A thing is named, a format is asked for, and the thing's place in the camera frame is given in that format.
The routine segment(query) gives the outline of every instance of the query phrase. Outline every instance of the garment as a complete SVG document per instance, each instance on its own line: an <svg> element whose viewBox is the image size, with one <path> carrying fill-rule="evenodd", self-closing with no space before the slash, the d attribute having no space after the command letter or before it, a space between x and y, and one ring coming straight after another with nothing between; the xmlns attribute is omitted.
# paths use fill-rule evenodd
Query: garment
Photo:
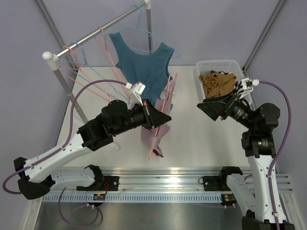
<svg viewBox="0 0 307 230"><path fill-rule="evenodd" d="M168 93L168 98L167 101L165 102L165 107L163 110L163 113L166 115L169 115L172 107L172 97L173 97L173 92L175 88L175 81L172 80L169 83L169 93ZM158 99L155 108L159 111L162 111L164 99ZM167 123L161 125L159 127L158 135L155 137L157 128L148 130L142 127L141 129L141 140L142 142L150 149L153 149L153 153L155 153L159 157L164 157L162 150L159 147L161 138L170 130L170 126L167 125Z"/></svg>
<svg viewBox="0 0 307 230"><path fill-rule="evenodd" d="M236 84L233 73L224 73L211 70L209 75L199 76L206 98L221 97L231 93Z"/></svg>
<svg viewBox="0 0 307 230"><path fill-rule="evenodd" d="M118 55L116 67L122 71L129 83L140 81L145 84L141 98L148 99L154 105L167 85L168 63L175 50L161 43L153 53L142 55L132 51L120 33L110 34L110 38Z"/></svg>

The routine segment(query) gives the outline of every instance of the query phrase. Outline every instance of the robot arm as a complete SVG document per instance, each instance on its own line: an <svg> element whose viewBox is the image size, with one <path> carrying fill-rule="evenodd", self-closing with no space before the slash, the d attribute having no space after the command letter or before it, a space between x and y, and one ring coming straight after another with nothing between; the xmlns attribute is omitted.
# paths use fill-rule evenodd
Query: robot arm
<svg viewBox="0 0 307 230"><path fill-rule="evenodd" d="M33 166L40 159L53 153L60 146L32 159L17 158L14 161L15 170L30 166L28 170L20 173L18 181L19 190L27 199L36 199L47 194L51 189L64 187L90 187L99 188L103 183L103 175L97 166L89 166L83 170L61 170L59 168L68 162L88 154L92 151L113 142L113 137L143 126L147 129L159 127L171 120L171 117L155 109L149 100L137 97L131 109L120 100L112 101L104 107L95 119L88 121L73 134L69 143L55 155Z"/></svg>
<svg viewBox="0 0 307 230"><path fill-rule="evenodd" d="M219 175L221 184L231 189L240 205L243 214L242 228L275 229L278 217L279 225L283 227L281 229L292 230L294 225L286 222L279 199L275 166L269 175L270 165L276 156L272 131L278 126L280 110L271 103L265 103L253 111L242 100L242 96L250 93L258 83L258 80L244 79L241 82L243 90L235 89L226 96L205 99L197 107L214 121L219 116L222 120L230 116L248 128L242 134L241 142L252 170L255 197L238 167L223 167Z"/></svg>

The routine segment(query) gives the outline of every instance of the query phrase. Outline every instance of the white pipe connector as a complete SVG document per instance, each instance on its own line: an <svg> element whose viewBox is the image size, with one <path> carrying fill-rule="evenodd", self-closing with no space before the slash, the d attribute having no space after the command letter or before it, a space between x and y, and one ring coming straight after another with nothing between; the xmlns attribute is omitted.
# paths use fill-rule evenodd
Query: white pipe connector
<svg viewBox="0 0 307 230"><path fill-rule="evenodd" d="M151 0L144 0L146 3L146 9L150 10L152 8L152 1Z"/></svg>
<svg viewBox="0 0 307 230"><path fill-rule="evenodd" d="M46 51L43 53L43 59L47 62L47 64L49 65L52 71L55 71L59 68L57 65L57 61L59 59L55 54L52 54L51 52Z"/></svg>

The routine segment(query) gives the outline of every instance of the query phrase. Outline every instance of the pile of clothes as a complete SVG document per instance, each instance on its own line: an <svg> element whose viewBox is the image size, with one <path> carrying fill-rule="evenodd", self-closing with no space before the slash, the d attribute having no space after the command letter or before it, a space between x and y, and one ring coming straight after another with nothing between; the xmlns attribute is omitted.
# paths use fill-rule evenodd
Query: pile of clothes
<svg viewBox="0 0 307 230"><path fill-rule="evenodd" d="M202 83L206 98L225 96L234 90L236 76L223 71L203 71L199 79Z"/></svg>

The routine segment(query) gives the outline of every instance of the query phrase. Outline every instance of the gray floor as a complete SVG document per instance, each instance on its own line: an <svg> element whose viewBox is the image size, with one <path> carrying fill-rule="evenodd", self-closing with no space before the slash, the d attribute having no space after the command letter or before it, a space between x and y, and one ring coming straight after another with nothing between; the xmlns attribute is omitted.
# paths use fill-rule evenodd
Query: gray floor
<svg viewBox="0 0 307 230"><path fill-rule="evenodd" d="M62 212L76 224L89 223L95 218L95 211L85 207L73 215L69 213L83 204L62 203ZM103 222L89 230L240 230L240 208L224 210L219 204L123 204L104 203L100 206ZM35 230L78 229L60 219L57 203L43 203Z"/></svg>

